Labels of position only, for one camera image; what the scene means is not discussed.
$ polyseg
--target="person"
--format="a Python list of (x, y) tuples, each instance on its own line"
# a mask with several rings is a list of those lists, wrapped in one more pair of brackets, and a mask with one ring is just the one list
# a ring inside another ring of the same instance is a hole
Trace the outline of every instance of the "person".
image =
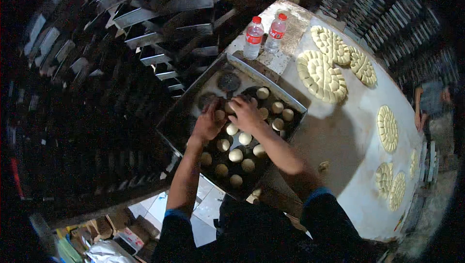
[(293, 227), (288, 217), (264, 204), (238, 202), (225, 195), (219, 210), (217, 240), (196, 248), (190, 217), (199, 183), (202, 144), (214, 139), (226, 120), (215, 121), (215, 99), (202, 111), (176, 170), (166, 203), (159, 244), (152, 262), (367, 262), (375, 261), (350, 219), (318, 173), (261, 119), (257, 101), (234, 97), (229, 120), (255, 137), (287, 184), (304, 202), (300, 222), (310, 232)]
[(449, 87), (430, 81), (415, 88), (415, 126), (421, 132), (429, 118), (440, 117), (452, 104)]

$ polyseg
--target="hand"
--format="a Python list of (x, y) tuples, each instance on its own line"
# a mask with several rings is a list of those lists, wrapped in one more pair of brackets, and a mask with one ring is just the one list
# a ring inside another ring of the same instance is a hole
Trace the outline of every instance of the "hand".
[(258, 102), (252, 98), (250, 102), (242, 97), (233, 97), (229, 106), (236, 112), (235, 116), (228, 116), (229, 120), (242, 131), (255, 136), (255, 133), (266, 126), (257, 109)]
[(420, 131), (420, 126), (421, 126), (421, 118), (420, 118), (420, 113), (415, 113), (415, 126), (417, 127), (417, 131)]
[(225, 125), (226, 119), (215, 121), (215, 109), (218, 105), (218, 98), (215, 98), (212, 103), (205, 105), (202, 114), (195, 123), (192, 138), (199, 138), (202, 143), (214, 139), (221, 128)]

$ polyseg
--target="metal baking tray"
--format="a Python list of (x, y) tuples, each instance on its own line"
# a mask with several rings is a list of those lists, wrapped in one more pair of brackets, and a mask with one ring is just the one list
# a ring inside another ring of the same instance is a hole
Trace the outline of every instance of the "metal baking tray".
[[(228, 94), (218, 88), (218, 80), (225, 74), (235, 74), (241, 81), (239, 88)], [(294, 111), (294, 121), (285, 122), (284, 130), (277, 132), (284, 140), (288, 141), (292, 138), (295, 129), (305, 117), (307, 109), (263, 74), (228, 53), (222, 53), (188, 88), (184, 95), (158, 123), (158, 131), (167, 140), (168, 144), (182, 155), (186, 149), (187, 140), (194, 129), (197, 117), (201, 114), (205, 97), (211, 94), (219, 97), (221, 102), (218, 109), (224, 110), (225, 103), (232, 97), (244, 95), (256, 98), (257, 89), (263, 86), (270, 90), (270, 96), (266, 100), (258, 99), (258, 102), (259, 107), (265, 107), (269, 111), (269, 117), (266, 120), (269, 125), (275, 118), (282, 118), (281, 114), (272, 114), (272, 103), (281, 101), (284, 108), (290, 108)], [(223, 129), (217, 138), (204, 147), (204, 151), (212, 155), (212, 165), (210, 167), (203, 166), (201, 173), (236, 200), (245, 200), (270, 166), (270, 159), (255, 157), (253, 155), (253, 147), (258, 145), (259, 142), (253, 138), (249, 145), (242, 145), (239, 142), (240, 133), (241, 131), (239, 130), (235, 135), (229, 136)], [(219, 139), (229, 140), (231, 146), (228, 151), (221, 153), (217, 149), (216, 142)], [(239, 148), (242, 151), (244, 159), (250, 158), (255, 162), (255, 170), (252, 173), (245, 173), (242, 170), (241, 163), (233, 163), (229, 160), (229, 151), (235, 148)], [(225, 179), (218, 178), (214, 174), (216, 165), (220, 163), (225, 164), (229, 169), (228, 177)], [(242, 186), (239, 189), (232, 188), (229, 182), (229, 178), (233, 174), (238, 174), (243, 179)]]

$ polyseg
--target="dark sleeve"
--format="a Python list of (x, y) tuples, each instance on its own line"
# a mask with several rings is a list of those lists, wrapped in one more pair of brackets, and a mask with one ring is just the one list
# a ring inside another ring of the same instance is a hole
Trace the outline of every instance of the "dark sleeve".
[(189, 217), (180, 210), (167, 210), (152, 262), (191, 262), (195, 249)]
[(315, 243), (332, 247), (346, 259), (372, 256), (346, 212), (325, 187), (319, 187), (310, 194), (304, 203), (300, 223), (307, 228)]

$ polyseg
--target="tiled floor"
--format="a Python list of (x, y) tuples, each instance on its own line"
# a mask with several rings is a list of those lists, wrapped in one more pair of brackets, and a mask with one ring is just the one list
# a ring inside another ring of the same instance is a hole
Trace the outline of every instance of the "tiled floor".
[[(213, 225), (213, 219), (219, 218), (219, 207), (224, 196), (224, 192), (218, 190), (202, 176), (200, 177), (199, 188), (197, 189), (197, 201), (195, 202), (194, 213), (191, 217), (192, 232), (194, 233), (194, 241), (197, 247), (216, 240), (216, 229)], [(163, 192), (140, 203), (131, 205), (129, 209), (135, 217), (143, 216), (155, 228), (161, 231), (167, 199), (168, 195)]]

